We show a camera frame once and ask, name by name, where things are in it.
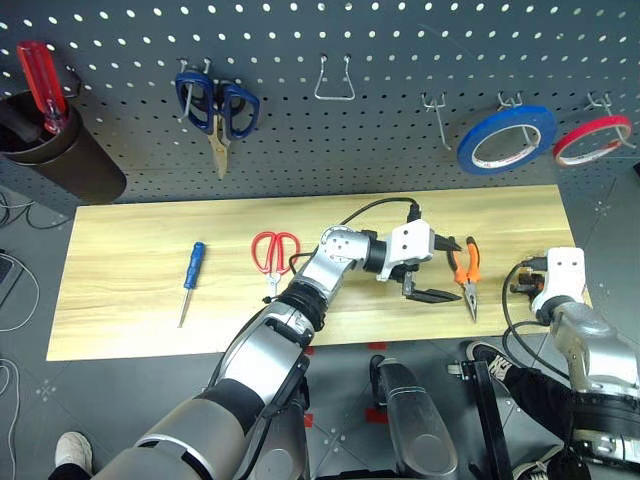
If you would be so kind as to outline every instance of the white pegboard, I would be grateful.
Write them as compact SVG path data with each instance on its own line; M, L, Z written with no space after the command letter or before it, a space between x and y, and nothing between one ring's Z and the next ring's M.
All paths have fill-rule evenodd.
M116 0L2 10L0 91L24 89L17 41L49 43L58 62L73 65L86 83L74 103L128 176L122 201L558 181L579 194L638 158L623 148L594 165L558 171L546 154L514 172L480 177L463 173L455 158L464 134L495 111L499 91L521 91L525 103L552 110L557 138L602 114L583 110L589 91L611 92L613 110L637 126L635 1ZM349 53L355 101L313 97L323 52L329 61L321 92L348 92L341 77ZM238 81L262 100L258 131L233 143L224 180L213 171L206 137L176 121L171 81L184 56L211 57L214 77ZM424 91L446 92L442 117L454 152L442 146L435 115L421 105ZM516 133L495 153L514 148ZM632 140L639 141L637 133ZM16 190L43 190L5 162L0 175Z

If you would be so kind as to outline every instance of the orange pliers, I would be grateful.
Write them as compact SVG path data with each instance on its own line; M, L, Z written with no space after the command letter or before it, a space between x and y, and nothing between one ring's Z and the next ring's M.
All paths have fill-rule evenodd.
M454 237L449 237L449 240L455 243ZM460 265L460 258L458 252L447 252L447 260L449 266L454 273L454 280L460 284L464 289L464 298L467 300L467 305L471 311L471 317L473 322L477 322L478 316L478 286L480 281L480 250L478 250L478 244L473 237L467 237L467 249L469 250L469 269L465 270Z

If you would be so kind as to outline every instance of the shoe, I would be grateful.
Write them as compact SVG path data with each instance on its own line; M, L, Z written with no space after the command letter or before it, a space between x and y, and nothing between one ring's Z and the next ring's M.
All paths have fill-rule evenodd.
M56 468L65 463L73 463L92 475L93 453L89 440L78 432L64 433L56 445Z
M504 377L507 376L509 369L513 367L513 363L507 360L504 353L493 345L478 341L471 342L467 345L467 358L469 360L484 360L487 362L491 377L506 388L504 385Z
M518 465L513 469L513 480L549 480L547 466L562 450L562 445L556 445L535 462Z

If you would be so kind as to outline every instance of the blue screwdriver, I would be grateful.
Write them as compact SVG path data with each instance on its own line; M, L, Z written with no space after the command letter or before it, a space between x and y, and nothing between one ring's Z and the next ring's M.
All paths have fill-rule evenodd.
M187 292L184 295L184 302L182 303L182 313L180 314L180 323L178 324L178 328L182 328L184 317L187 315L189 297L191 296L191 291L196 288L196 281L198 280L198 274L200 273L200 265L202 265L203 257L204 243L194 243L193 251L191 252L191 260L189 261L189 268L187 268L187 278L184 281L184 288L187 289Z

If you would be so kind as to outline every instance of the blue scissors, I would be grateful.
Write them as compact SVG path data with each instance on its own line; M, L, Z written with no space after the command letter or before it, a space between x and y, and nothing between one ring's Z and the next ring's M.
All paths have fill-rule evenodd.
M260 101L248 90L228 81L216 85L208 75L211 61L205 58L203 71L187 69L187 61L181 59L182 69L176 76L176 92L184 115L180 120L189 121L207 134L213 149L218 177L223 178L228 165L228 148L231 140L242 139L256 126L260 113ZM240 114L245 106L252 108L251 120L244 129L237 129L233 117ZM204 115L198 115L191 107Z

